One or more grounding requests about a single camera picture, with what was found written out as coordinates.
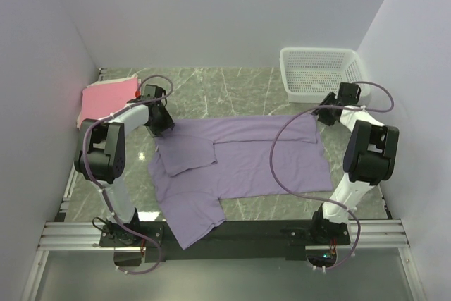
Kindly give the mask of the purple t shirt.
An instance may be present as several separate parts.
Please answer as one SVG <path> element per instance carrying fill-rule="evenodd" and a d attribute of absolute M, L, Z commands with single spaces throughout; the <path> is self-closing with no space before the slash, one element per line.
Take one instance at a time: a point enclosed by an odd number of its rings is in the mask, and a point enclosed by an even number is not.
<path fill-rule="evenodd" d="M 155 138 L 149 174 L 170 229 L 185 250 L 226 220 L 220 201 L 330 192 L 330 166 L 313 116 L 181 119 Z"/>

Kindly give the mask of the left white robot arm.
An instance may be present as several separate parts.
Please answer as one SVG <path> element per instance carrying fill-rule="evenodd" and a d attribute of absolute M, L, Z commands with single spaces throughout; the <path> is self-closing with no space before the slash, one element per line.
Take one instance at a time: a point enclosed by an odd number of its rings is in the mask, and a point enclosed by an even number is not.
<path fill-rule="evenodd" d="M 85 119 L 80 126 L 75 170 L 93 184 L 106 205 L 109 216 L 102 232 L 126 246 L 136 244 L 144 235 L 123 179 L 125 138 L 141 126 L 154 137 L 172 130 L 175 123 L 166 109 L 172 91 L 158 85 L 139 85 L 135 98 L 122 109 L 100 119 Z"/>

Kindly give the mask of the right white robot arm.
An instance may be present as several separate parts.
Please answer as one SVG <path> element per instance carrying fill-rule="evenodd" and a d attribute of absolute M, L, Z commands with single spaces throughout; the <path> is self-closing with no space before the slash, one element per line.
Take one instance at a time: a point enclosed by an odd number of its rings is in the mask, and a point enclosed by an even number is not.
<path fill-rule="evenodd" d="M 377 121 L 359 106 L 362 82 L 342 82 L 313 114 L 325 125 L 339 122 L 350 132 L 342 162 L 343 177 L 327 202 L 314 213 L 310 238 L 318 244 L 350 242 L 349 219 L 362 197 L 391 177 L 400 137 L 398 128 Z"/>

